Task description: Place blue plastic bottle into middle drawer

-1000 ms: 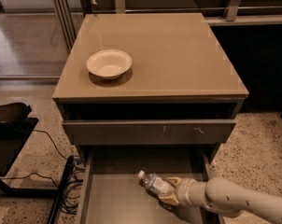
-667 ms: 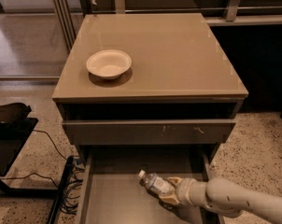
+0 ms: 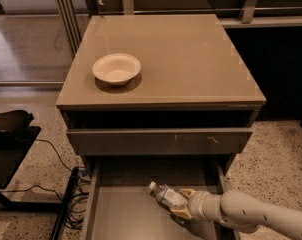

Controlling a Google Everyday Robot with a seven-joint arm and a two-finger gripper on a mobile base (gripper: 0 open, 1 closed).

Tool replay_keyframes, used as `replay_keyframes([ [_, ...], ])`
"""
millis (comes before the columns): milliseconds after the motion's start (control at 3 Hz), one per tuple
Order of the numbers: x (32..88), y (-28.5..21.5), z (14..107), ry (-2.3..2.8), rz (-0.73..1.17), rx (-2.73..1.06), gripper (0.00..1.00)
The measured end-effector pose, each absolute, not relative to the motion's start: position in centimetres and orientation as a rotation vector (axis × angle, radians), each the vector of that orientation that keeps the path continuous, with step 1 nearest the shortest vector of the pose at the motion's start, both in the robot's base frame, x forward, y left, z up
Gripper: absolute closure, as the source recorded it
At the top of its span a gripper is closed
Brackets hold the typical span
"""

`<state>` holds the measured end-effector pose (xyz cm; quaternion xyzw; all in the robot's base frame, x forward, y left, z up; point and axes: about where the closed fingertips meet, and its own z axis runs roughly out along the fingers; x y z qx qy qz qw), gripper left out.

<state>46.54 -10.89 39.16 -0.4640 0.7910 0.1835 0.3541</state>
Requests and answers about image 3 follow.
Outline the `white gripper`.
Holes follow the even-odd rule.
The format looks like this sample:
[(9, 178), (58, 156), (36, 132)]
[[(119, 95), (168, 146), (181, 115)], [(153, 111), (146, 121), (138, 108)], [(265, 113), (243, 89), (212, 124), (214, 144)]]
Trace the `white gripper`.
[(180, 189), (179, 193), (186, 199), (189, 199), (188, 208), (171, 208), (170, 211), (175, 216), (183, 218), (185, 220), (191, 220), (193, 218), (197, 221), (207, 221), (207, 218), (204, 214), (203, 204), (205, 198), (209, 195), (209, 193), (207, 191), (195, 191), (193, 189)]

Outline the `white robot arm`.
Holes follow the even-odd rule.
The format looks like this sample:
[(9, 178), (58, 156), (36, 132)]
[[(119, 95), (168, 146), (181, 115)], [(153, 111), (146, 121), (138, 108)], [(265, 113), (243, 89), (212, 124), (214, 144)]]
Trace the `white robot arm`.
[(253, 233), (264, 226), (290, 240), (302, 240), (302, 211), (266, 203), (234, 190), (217, 195), (181, 189), (180, 194), (187, 201), (171, 208), (177, 217), (197, 222), (213, 221), (243, 233)]

